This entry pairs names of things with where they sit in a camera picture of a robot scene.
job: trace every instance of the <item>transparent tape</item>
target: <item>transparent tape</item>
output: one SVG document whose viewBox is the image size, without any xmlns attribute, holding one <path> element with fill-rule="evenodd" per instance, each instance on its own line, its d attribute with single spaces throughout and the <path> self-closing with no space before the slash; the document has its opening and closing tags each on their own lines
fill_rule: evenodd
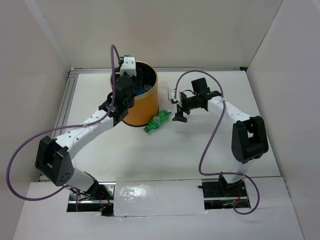
<svg viewBox="0 0 320 240">
<path fill-rule="evenodd" d="M 181 216 L 206 213 L 201 180 L 117 181 L 115 216 Z"/>
</svg>

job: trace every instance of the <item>plastic bottle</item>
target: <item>plastic bottle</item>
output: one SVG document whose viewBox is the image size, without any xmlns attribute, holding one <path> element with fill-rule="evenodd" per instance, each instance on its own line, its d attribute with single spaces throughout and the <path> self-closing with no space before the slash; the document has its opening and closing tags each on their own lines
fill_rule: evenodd
<svg viewBox="0 0 320 240">
<path fill-rule="evenodd" d="M 148 125 L 143 129 L 146 133 L 150 132 L 151 130 L 158 129 L 165 121 L 169 119 L 170 113 L 166 110 L 161 110 L 159 113 L 150 119 Z"/>
<path fill-rule="evenodd" d="M 166 110 L 169 114 L 172 112 L 172 103 L 169 99 L 169 86 L 165 81 L 158 83 L 158 103 L 160 110 Z"/>
<path fill-rule="evenodd" d="M 145 93 L 149 92 L 151 89 L 152 89 L 152 86 L 151 86 L 151 85 L 145 84 L 145 85 L 143 86 L 143 93 L 145 94 Z"/>
</svg>

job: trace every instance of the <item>white table surface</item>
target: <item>white table surface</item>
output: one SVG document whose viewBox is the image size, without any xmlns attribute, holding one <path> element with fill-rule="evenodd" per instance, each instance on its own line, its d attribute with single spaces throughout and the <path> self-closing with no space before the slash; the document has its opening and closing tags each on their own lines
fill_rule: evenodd
<svg viewBox="0 0 320 240">
<path fill-rule="evenodd" d="M 14 240 L 303 240 L 283 178 L 259 177 L 254 181 L 260 190 L 261 202 L 250 215 L 238 215 L 233 209 L 148 217 L 67 212 L 69 191 L 65 189 L 43 201 L 25 201 Z M 253 205 L 257 194 L 248 180 L 245 183 Z M 56 189 L 50 182 L 33 182 L 27 197 L 48 195 Z M 170 198 L 170 192 L 168 194 L 158 201 Z"/>
<path fill-rule="evenodd" d="M 220 81 L 225 98 L 243 112 L 259 115 L 254 95 L 244 71 L 209 72 Z M 174 88 L 182 72 L 158 72 L 158 81 Z M 179 89 L 191 89 L 191 81 L 204 77 L 190 73 L 183 77 Z M 206 78 L 212 91 L 218 86 Z M 86 120 L 111 92 L 110 72 L 80 74 L 68 117 L 68 125 Z M 80 170 L 92 174 L 99 181 L 116 180 L 179 180 L 204 178 L 198 173 L 198 164 L 218 117 L 204 109 L 191 111 L 188 123 L 168 121 L 161 129 L 146 134 L 143 128 L 119 123 L 85 146 L 73 159 Z M 226 159 L 231 151 L 232 128 L 220 125 L 204 160 L 205 172 L 226 170 Z M 280 176 L 269 146 L 269 152 L 249 169 L 252 177 Z"/>
</svg>

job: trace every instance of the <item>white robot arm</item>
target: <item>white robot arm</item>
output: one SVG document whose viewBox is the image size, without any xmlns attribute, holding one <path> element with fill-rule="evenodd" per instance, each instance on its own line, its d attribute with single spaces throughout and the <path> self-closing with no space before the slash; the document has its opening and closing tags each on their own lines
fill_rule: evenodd
<svg viewBox="0 0 320 240">
<path fill-rule="evenodd" d="M 137 75 L 134 57 L 124 57 L 116 76 L 115 100 L 112 93 L 82 125 L 54 139 L 46 136 L 40 140 L 35 167 L 56 186 L 69 186 L 79 189 L 91 199 L 99 199 L 103 186 L 90 174 L 73 167 L 72 159 L 93 139 L 121 122 L 134 106 L 138 91 L 137 85 L 142 79 Z"/>
<path fill-rule="evenodd" d="M 216 96 L 212 98 L 211 100 L 208 101 L 208 112 L 213 113 L 214 115 L 220 117 L 222 114 L 223 110 L 223 99 L 221 96 Z M 223 122 L 229 125 L 230 127 L 233 127 L 234 124 L 236 123 L 245 123 L 246 121 L 250 122 L 251 121 L 251 116 L 240 111 L 238 108 L 236 108 L 234 105 L 229 103 L 227 100 L 225 101 L 225 112 L 223 115 Z M 268 142 L 266 141 L 266 148 L 262 149 L 262 152 L 268 151 Z M 248 168 L 251 166 L 252 163 L 254 163 L 255 158 L 257 158 L 257 155 L 252 156 L 252 159 L 249 161 L 239 161 L 236 158 L 227 158 L 224 159 L 225 165 L 227 168 L 224 170 L 225 172 L 231 172 L 231 173 L 240 173 L 240 174 L 245 174 L 248 171 Z M 233 184 L 242 179 L 241 176 L 239 175 L 224 175 L 224 179 L 228 184 Z"/>
</svg>

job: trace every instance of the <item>orange container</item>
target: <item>orange container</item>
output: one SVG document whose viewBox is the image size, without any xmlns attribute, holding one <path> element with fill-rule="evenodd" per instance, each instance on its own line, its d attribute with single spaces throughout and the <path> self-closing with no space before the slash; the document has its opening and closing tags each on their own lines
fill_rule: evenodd
<svg viewBox="0 0 320 240">
<path fill-rule="evenodd" d="M 143 61 L 136 61 L 136 68 L 142 69 L 142 84 L 151 85 L 152 88 L 134 98 L 134 107 L 128 109 L 128 115 L 123 122 L 132 127 L 146 126 L 151 118 L 157 115 L 158 106 L 158 75 L 156 70 Z"/>
</svg>

